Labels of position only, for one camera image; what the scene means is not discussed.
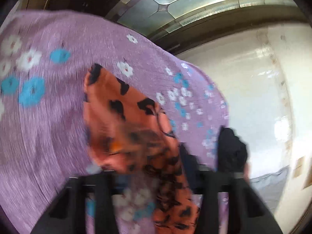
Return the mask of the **orange black floral garment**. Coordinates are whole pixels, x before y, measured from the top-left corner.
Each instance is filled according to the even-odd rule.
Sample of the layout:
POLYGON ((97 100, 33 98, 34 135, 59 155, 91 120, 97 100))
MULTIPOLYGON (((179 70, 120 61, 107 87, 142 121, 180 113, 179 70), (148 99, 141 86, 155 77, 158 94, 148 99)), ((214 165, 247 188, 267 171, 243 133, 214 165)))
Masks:
POLYGON ((191 198, 181 145, 161 106, 99 64, 88 70, 83 91, 92 160, 119 173, 143 171, 156 178, 156 232, 194 233, 199 208, 191 198))

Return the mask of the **grey pillow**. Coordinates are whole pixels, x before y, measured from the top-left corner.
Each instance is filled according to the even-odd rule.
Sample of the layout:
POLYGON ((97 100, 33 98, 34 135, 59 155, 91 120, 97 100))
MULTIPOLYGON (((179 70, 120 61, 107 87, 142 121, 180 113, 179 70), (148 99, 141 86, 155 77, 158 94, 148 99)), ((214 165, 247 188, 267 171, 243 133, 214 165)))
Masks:
POLYGON ((285 184, 288 179, 290 166, 285 166, 275 173, 265 174, 250 179, 250 185, 272 214, 275 213, 285 184))

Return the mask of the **purple floral bed sheet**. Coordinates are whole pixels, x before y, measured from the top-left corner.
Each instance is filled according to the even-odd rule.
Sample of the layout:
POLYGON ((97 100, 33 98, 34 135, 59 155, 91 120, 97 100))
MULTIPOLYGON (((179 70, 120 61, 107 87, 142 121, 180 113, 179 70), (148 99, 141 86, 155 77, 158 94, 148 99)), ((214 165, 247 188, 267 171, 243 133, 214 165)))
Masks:
POLYGON ((1 207, 30 233, 66 179, 97 170, 82 117, 99 64, 159 103, 174 135, 211 168, 229 111, 215 83, 126 27, 71 11, 19 11, 1 27, 1 207))

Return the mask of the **stained glass window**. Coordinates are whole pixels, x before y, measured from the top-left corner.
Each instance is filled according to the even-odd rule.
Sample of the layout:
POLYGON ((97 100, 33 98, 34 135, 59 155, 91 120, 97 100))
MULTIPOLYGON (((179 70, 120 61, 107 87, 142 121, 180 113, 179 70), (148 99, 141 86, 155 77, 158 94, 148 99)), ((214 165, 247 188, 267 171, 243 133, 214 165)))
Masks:
POLYGON ((105 16, 152 40, 209 16, 251 6, 295 6, 294 0, 120 0, 105 16))

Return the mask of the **beige wall switch plate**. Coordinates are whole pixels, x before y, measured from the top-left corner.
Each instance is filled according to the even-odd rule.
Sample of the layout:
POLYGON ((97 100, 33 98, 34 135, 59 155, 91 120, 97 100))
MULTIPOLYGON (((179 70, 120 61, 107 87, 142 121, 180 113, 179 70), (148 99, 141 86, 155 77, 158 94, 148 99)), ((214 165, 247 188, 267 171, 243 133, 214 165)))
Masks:
POLYGON ((293 178, 296 178, 302 174, 302 168, 304 165, 304 157, 297 160, 295 169, 293 170, 293 178))

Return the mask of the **wooden framed wall niche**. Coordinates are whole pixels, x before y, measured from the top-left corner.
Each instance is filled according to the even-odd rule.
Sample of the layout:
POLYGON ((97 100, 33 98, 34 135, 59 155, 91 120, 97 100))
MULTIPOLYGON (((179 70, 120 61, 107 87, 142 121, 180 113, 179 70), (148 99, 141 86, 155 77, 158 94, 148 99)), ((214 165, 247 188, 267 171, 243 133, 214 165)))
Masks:
POLYGON ((312 168, 309 169, 303 189, 312 185, 312 168))

